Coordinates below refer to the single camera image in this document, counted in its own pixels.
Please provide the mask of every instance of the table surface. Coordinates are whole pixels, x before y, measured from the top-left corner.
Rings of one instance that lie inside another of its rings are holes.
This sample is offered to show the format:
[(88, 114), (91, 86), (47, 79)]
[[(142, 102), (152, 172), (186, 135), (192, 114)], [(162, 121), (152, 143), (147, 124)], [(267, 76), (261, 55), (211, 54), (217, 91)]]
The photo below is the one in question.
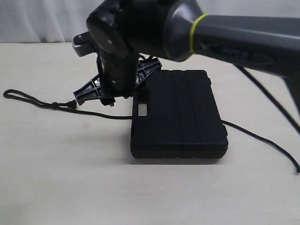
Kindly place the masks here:
[[(0, 44), (0, 91), (66, 102), (97, 72), (95, 55), (66, 44)], [(300, 138), (235, 67), (194, 56), (163, 69), (204, 69), (222, 119), (300, 160)], [(299, 122), (281, 79), (253, 71)], [(300, 225), (300, 177), (271, 146), (228, 127), (219, 161), (135, 160), (130, 121), (43, 110), (0, 98), (1, 225)], [(132, 100), (80, 109), (130, 115)]]

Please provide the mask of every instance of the yellow ring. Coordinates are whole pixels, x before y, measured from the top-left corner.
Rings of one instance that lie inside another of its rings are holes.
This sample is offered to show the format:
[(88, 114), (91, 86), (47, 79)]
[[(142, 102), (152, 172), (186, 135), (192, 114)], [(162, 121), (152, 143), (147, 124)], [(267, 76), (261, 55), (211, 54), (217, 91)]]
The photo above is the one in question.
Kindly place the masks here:
[(193, 25), (192, 25), (191, 32), (190, 32), (190, 35), (189, 35), (189, 47), (190, 47), (190, 51), (192, 53), (194, 53), (194, 33), (195, 33), (195, 30), (196, 30), (196, 26), (199, 23), (199, 21), (202, 20), (203, 18), (205, 18), (206, 16), (208, 16), (207, 13), (203, 14), (198, 19), (196, 19), (194, 21)]

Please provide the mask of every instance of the white wall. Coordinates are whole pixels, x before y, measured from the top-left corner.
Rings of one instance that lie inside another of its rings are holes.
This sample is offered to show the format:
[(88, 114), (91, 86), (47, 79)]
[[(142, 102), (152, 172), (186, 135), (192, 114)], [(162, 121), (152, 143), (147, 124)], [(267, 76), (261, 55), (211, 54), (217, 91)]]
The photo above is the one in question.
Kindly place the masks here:
[[(0, 42), (64, 42), (85, 32), (100, 0), (0, 0)], [(198, 0), (219, 15), (300, 17), (300, 0)]]

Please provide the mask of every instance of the black carrying case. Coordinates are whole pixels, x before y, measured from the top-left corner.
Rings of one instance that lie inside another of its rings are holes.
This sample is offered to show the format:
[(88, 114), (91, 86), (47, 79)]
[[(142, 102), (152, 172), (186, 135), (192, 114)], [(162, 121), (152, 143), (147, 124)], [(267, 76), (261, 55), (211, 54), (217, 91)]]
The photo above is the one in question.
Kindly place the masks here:
[[(133, 97), (131, 153), (135, 158), (221, 158), (222, 124), (204, 70), (160, 70)], [(147, 104), (147, 116), (139, 116)]]

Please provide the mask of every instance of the black cable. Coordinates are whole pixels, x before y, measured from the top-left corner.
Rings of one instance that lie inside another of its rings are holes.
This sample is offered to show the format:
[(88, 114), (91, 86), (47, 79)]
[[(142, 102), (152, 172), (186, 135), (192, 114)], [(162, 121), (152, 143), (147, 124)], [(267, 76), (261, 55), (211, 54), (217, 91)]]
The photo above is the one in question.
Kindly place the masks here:
[[(22, 97), (11, 95), (10, 93), (17, 94)], [(74, 113), (74, 114), (98, 116), (98, 117), (103, 117), (103, 118), (113, 119), (113, 120), (131, 120), (132, 119), (131, 116), (110, 116), (110, 115), (101, 114), (98, 112), (77, 110), (76, 109), (76, 107), (77, 107), (76, 100), (73, 100), (73, 101), (70, 101), (67, 103), (53, 102), (52, 104), (50, 104), (50, 103), (39, 101), (38, 99), (36, 99), (33, 96), (27, 95), (24, 92), (14, 90), (14, 89), (9, 89), (9, 90), (5, 91), (3, 93), (3, 96), (5, 98), (15, 99), (15, 100), (19, 100), (22, 102), (27, 102), (27, 103), (33, 104), (39, 108), (43, 108), (43, 109), (53, 109), (53, 110), (58, 110), (58, 111), (63, 111), (63, 112), (68, 112), (68, 113)]]
[(248, 77), (263, 93), (264, 95), (277, 107), (277, 109), (284, 115), (284, 117), (290, 122), (290, 124), (295, 128), (295, 130), (300, 135), (300, 126), (294, 120), (294, 118), (288, 113), (288, 111), (274, 98), (274, 96), (255, 78), (253, 77), (245, 68), (236, 66), (246, 77)]
[[(16, 95), (11, 95), (10, 93), (17, 94), (17, 95), (20, 95), (20, 96), (23, 96), (23, 97), (19, 97), (19, 96), (16, 96)], [(15, 100), (19, 100), (19, 101), (22, 101), (22, 102), (27, 102), (27, 103), (33, 104), (33, 105), (35, 105), (39, 108), (44, 108), (44, 109), (53, 109), (53, 110), (59, 110), (59, 111), (63, 111), (63, 112), (81, 114), (81, 115), (98, 116), (98, 117), (103, 117), (103, 118), (113, 119), (113, 120), (131, 120), (132, 119), (132, 116), (110, 116), (110, 115), (101, 114), (101, 113), (98, 113), (98, 112), (89, 112), (89, 111), (76, 110), (76, 107), (77, 107), (76, 100), (73, 100), (73, 101), (70, 101), (70, 102), (67, 102), (67, 103), (53, 102), (52, 104), (50, 104), (50, 103), (42, 102), (42, 101), (40, 101), (40, 100), (30, 96), (30, 95), (25, 94), (24, 92), (21, 92), (21, 91), (18, 91), (18, 90), (13, 90), (13, 89), (9, 89), (9, 90), (5, 91), (3, 93), (3, 96), (5, 98), (15, 99)], [(300, 166), (297, 163), (297, 161), (286, 150), (284, 150), (283, 148), (281, 148), (280, 146), (278, 146), (274, 142), (272, 142), (272, 141), (270, 141), (266, 138), (260, 137), (256, 134), (254, 134), (254, 133), (238, 126), (238, 125), (227, 122), (225, 120), (222, 120), (222, 123), (225, 124), (225, 125), (231, 126), (235, 129), (241, 131), (241, 132), (244, 132), (245, 134), (250, 135), (250, 136), (252, 136), (252, 137), (254, 137), (254, 138), (256, 138), (256, 139), (258, 139), (262, 142), (266, 142), (266, 143), (272, 145), (274, 148), (278, 149), (285, 156), (287, 156), (292, 161), (292, 163), (295, 165), (297, 173), (300, 173)]]
[(300, 173), (300, 165), (298, 164), (298, 162), (293, 158), (293, 156), (291, 156), (290, 153), (288, 153), (286, 150), (284, 150), (283, 148), (281, 148), (279, 145), (277, 145), (276, 143), (274, 143), (273, 141), (269, 140), (269, 139), (266, 139), (264, 137), (261, 137), (261, 136), (258, 136), (238, 125), (235, 125), (233, 123), (230, 123), (228, 121), (225, 121), (225, 120), (222, 120), (222, 123), (225, 124), (225, 125), (228, 125), (228, 126), (231, 126), (232, 128), (234, 129), (237, 129), (253, 138), (256, 138), (262, 142), (265, 142), (265, 143), (268, 143), (270, 144), (271, 146), (273, 146), (275, 149), (279, 150), (281, 153), (283, 153), (286, 157), (288, 157), (289, 160), (291, 160), (291, 162), (294, 164), (294, 166), (296, 167), (296, 171), (297, 173)]

